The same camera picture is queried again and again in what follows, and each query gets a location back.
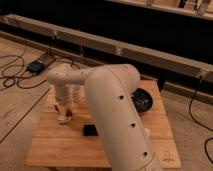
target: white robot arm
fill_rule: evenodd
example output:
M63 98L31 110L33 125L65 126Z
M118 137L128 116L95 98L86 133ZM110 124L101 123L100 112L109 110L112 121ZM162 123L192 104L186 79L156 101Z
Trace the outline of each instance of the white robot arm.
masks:
M84 85L85 96L113 171L162 171L131 94L140 81L131 65L72 70L63 64L47 74L56 99L67 107L69 85Z

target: wooden table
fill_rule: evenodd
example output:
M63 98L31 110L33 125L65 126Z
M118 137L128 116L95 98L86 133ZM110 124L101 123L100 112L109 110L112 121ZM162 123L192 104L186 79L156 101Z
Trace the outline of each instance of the wooden table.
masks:
M181 162L169 121L154 81L141 81L140 87L154 99L151 110L141 117L150 129L150 140L164 168L180 168ZM27 166L109 168L105 151L98 137L82 136L85 124L93 123L85 98L73 105L73 118L67 125L59 125L54 109L54 91L51 90L32 145L26 158Z

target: black screw hole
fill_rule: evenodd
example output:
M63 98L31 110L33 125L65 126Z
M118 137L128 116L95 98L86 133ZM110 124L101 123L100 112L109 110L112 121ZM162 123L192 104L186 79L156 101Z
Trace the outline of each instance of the black screw hole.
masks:
M135 128L136 124L135 124L135 123L132 123L130 126L131 126L132 128Z
M121 96L119 96L119 99L120 99L120 100L124 99L124 96L122 96L122 95L121 95Z
M144 152L144 153L143 153L143 156L144 156L144 157L146 157L147 155L148 155L148 153L147 153L147 152Z

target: black object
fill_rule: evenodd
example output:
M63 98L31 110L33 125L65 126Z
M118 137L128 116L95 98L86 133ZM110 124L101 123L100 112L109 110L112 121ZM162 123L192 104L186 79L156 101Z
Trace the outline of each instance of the black object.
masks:
M45 65L39 61L33 61L27 66L27 71L38 75L41 73L45 68Z
M95 125L84 125L83 135L84 136L98 136L98 132L96 130Z
M38 75L45 68L55 61L54 57L48 53L42 54L37 60L33 61L27 66L27 70L33 74Z
M144 89L138 88L132 97L132 101L138 113L146 112L151 109L153 100L151 95Z

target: power cable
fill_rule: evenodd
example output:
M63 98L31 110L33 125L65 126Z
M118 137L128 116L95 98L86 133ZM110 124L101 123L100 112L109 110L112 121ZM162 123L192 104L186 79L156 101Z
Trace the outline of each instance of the power cable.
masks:
M195 97L196 97L196 95L197 95L197 93L198 93L198 91L199 91L199 89L200 89L200 86L201 86L202 82L203 82L203 77L200 76L198 86L197 86L197 88L195 89L195 92L193 93L193 96L192 96L191 101L190 101L190 104L189 104L189 114L190 114L190 117L192 118L192 120L193 120L196 124L200 125L201 127L207 129L207 130L210 131L210 132L213 132L213 129L212 129L212 128L210 128L210 127L204 125L203 123L201 123L199 120L197 120L197 119L194 117L194 115L193 115L193 113L192 113L192 104L193 104L193 101L194 101L194 99L195 99ZM213 137L212 137L212 138L209 138L209 139L207 139L207 140L205 141L205 143L204 143L204 150L205 150L205 154L206 154L208 160L213 164L213 159L210 157L209 152L208 152L208 148L207 148L208 143L209 143L210 141L212 141L212 140L213 140Z

